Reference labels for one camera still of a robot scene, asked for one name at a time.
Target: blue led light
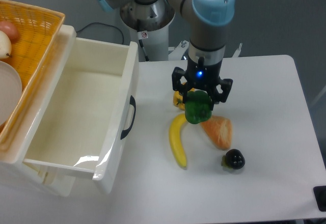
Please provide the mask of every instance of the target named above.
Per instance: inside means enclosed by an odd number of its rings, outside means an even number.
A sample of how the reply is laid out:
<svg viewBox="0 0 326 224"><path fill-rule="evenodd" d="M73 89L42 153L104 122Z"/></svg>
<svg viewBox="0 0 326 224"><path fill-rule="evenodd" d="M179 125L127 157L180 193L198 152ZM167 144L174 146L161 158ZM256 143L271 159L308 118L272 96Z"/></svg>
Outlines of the blue led light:
<svg viewBox="0 0 326 224"><path fill-rule="evenodd" d="M197 78L200 78L200 77L202 77L203 76L203 72L202 71L198 71L197 72Z"/></svg>

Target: banana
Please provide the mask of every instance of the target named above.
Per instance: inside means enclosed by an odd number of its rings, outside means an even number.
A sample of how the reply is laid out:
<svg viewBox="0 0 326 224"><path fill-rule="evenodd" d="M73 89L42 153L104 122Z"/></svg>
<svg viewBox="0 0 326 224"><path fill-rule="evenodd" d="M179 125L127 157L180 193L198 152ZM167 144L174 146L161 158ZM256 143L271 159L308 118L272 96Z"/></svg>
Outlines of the banana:
<svg viewBox="0 0 326 224"><path fill-rule="evenodd" d="M172 153L179 166L184 169L187 167L187 158L181 143L180 129L186 121L184 113L179 114L173 119L169 129L169 141Z"/></svg>

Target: open drawer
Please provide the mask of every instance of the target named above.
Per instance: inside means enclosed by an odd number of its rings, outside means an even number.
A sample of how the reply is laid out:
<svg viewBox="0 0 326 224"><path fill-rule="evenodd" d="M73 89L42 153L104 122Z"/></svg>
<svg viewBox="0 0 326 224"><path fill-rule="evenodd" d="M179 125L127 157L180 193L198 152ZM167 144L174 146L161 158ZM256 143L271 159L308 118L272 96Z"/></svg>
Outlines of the open drawer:
<svg viewBox="0 0 326 224"><path fill-rule="evenodd" d="M109 193L135 117L138 46L76 38L23 163Z"/></svg>

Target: orange basket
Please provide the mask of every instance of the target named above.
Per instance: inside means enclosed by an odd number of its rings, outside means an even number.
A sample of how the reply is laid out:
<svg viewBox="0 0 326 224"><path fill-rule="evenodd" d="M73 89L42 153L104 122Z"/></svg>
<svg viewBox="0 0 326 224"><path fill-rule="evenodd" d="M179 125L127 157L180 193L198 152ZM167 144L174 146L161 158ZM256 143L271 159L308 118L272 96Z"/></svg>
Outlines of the orange basket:
<svg viewBox="0 0 326 224"><path fill-rule="evenodd" d="M2 61L15 68L21 78L23 89L18 105L3 129L0 128L0 150L8 149L8 145L4 147L3 142L9 133L14 133L11 129L29 101L33 88L42 74L46 56L64 19L65 15L56 11L0 0L0 21L12 22L20 34L19 40L12 43L12 57Z"/></svg>

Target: white plate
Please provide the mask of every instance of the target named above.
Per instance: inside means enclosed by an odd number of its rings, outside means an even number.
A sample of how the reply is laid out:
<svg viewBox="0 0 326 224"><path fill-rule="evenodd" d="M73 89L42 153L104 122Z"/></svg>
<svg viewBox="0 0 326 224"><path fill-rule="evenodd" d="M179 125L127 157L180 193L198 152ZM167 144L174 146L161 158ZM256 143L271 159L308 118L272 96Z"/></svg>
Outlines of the white plate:
<svg viewBox="0 0 326 224"><path fill-rule="evenodd" d="M17 71L0 61L0 126L6 122L21 97L22 85Z"/></svg>

